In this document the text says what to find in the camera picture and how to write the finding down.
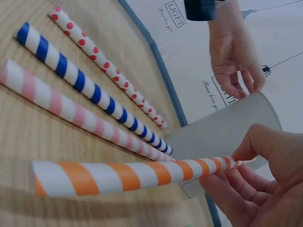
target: orange stripe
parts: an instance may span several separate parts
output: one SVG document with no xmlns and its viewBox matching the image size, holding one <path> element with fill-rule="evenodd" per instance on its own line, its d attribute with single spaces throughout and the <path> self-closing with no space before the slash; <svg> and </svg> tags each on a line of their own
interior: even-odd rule
<svg viewBox="0 0 303 227">
<path fill-rule="evenodd" d="M 171 182 L 170 172 L 164 165 L 157 162 L 147 162 L 146 164 L 155 171 L 158 178 L 158 185 L 164 185 Z"/>
<path fill-rule="evenodd" d="M 181 167 L 182 171 L 183 171 L 183 181 L 187 181 L 193 178 L 194 176 L 194 172 L 193 169 L 190 167 L 189 164 L 187 164 L 186 162 L 179 160 L 176 161 L 176 163 Z"/>
<path fill-rule="evenodd" d="M 131 167 L 123 163 L 112 163 L 108 165 L 112 167 L 119 175 L 123 185 L 123 191 L 131 191 L 141 188 L 140 179 L 137 173 Z"/>
<path fill-rule="evenodd" d="M 222 157 L 223 159 L 224 159 L 224 161 L 226 162 L 226 165 L 227 165 L 227 169 L 230 169 L 231 168 L 231 166 L 232 166 L 232 163 L 231 163 L 231 161 L 230 161 L 230 159 L 229 158 L 227 158 L 227 157 Z"/>
<path fill-rule="evenodd" d="M 34 175 L 34 178 L 35 178 L 35 196 L 47 196 L 38 177 Z"/>
<path fill-rule="evenodd" d="M 99 189 L 90 172 L 79 163 L 58 162 L 68 175 L 77 195 L 97 195 Z"/>
<path fill-rule="evenodd" d="M 210 160 L 214 161 L 214 163 L 216 164 L 216 172 L 215 173 L 220 172 L 222 170 L 221 162 L 218 159 L 214 158 L 214 157 L 210 158 Z"/>
<path fill-rule="evenodd" d="M 205 161 L 201 160 L 201 159 L 195 159 L 195 161 L 200 164 L 200 166 L 203 170 L 202 176 L 208 176 L 209 175 L 209 166 L 208 166 L 208 164 Z"/>
</svg>

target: paper straw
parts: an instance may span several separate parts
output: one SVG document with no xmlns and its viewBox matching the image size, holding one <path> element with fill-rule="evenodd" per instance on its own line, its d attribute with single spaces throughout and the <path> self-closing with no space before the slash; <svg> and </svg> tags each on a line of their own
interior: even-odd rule
<svg viewBox="0 0 303 227">
<path fill-rule="evenodd" d="M 86 74 L 69 61 L 47 39 L 28 22 L 15 34 L 16 40 L 42 63 L 50 67 L 59 77 L 70 83 L 74 89 L 85 95 L 93 104 L 102 108 L 130 131 L 151 144 L 154 148 L 170 155 L 172 148 L 163 139 L 152 132 L 129 111 L 125 110 L 108 93 L 95 84 Z"/>
<path fill-rule="evenodd" d="M 241 166 L 232 157 L 166 162 L 32 162 L 33 194 L 65 197 L 122 192 L 178 183 Z"/>
<path fill-rule="evenodd" d="M 49 16 L 160 128 L 168 128 L 168 124 L 158 114 L 155 108 L 134 88 L 133 84 L 125 78 L 116 66 L 106 58 L 104 53 L 83 30 L 69 18 L 63 9 L 56 6 L 55 9 L 49 13 Z"/>
<path fill-rule="evenodd" d="M 0 72 L 0 83 L 43 109 L 100 138 L 152 160 L 174 160 L 172 157 L 147 145 L 139 138 L 97 117 L 91 111 L 73 102 L 59 91 L 51 89 L 46 83 L 22 69 L 12 60 L 5 62 Z"/>
</svg>

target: wooden table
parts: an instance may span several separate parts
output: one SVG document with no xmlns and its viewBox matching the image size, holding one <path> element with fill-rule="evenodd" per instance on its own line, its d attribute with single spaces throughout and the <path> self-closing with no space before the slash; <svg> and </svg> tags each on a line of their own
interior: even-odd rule
<svg viewBox="0 0 303 227">
<path fill-rule="evenodd" d="M 47 13 L 60 4 L 167 119 L 163 132 L 66 37 Z M 57 77 L 13 35 L 28 21 L 80 69 L 160 136 L 180 127 L 145 39 L 116 0 L 0 0 L 0 65 L 8 58 L 121 129 L 112 117 Z M 68 199 L 29 193 L 30 160 L 134 162 L 142 159 L 99 139 L 0 86 L 0 226 L 213 226 L 205 197 L 189 199 L 178 184 Z"/>
</svg>

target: white paper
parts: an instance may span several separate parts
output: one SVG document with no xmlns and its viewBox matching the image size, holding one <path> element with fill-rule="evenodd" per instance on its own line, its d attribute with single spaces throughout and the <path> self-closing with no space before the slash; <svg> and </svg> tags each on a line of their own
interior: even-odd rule
<svg viewBox="0 0 303 227">
<path fill-rule="evenodd" d="M 271 67 L 303 52 L 303 1 L 281 6 L 294 1 L 239 0 L 261 64 Z M 183 0 L 126 2 L 156 42 L 188 123 L 235 101 L 214 78 L 207 23 L 186 20 Z M 300 64 L 303 54 L 275 66 L 263 89 L 283 128 L 291 131 L 303 130 L 303 123 L 294 122 L 303 109 Z"/>
</svg>

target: blue edge strip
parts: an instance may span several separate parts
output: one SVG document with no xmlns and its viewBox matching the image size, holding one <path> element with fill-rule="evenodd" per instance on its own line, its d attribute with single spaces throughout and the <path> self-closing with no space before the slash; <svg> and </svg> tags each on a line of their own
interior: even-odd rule
<svg viewBox="0 0 303 227">
<path fill-rule="evenodd" d="M 140 32 L 142 33 L 142 35 L 145 37 L 146 41 L 150 45 L 151 51 L 155 57 L 155 60 L 157 62 L 159 70 L 161 72 L 162 78 L 164 80 L 165 86 L 168 90 L 169 96 L 170 96 L 172 103 L 174 105 L 174 108 L 176 110 L 181 127 L 188 125 L 185 115 L 183 113 L 181 104 L 179 102 L 177 93 L 174 89 L 174 86 L 172 85 L 169 74 L 168 74 L 165 64 L 162 60 L 161 54 L 158 50 L 158 47 L 157 47 L 155 41 L 153 40 L 153 38 L 151 36 L 151 34 L 148 32 L 146 27 L 143 25 L 143 23 L 140 21 L 140 19 L 137 17 L 137 15 L 134 13 L 132 8 L 127 4 L 126 0 L 117 0 L 117 1 L 121 4 L 121 6 L 124 8 L 124 10 L 128 13 L 129 17 L 137 25 Z M 214 227 L 222 227 L 217 208 L 216 208 L 215 204 L 213 203 L 212 198 L 206 194 L 205 194 L 205 197 L 206 197 L 206 201 L 207 201 L 207 204 L 209 207 L 209 211 L 210 211 L 212 219 L 213 219 Z"/>
</svg>

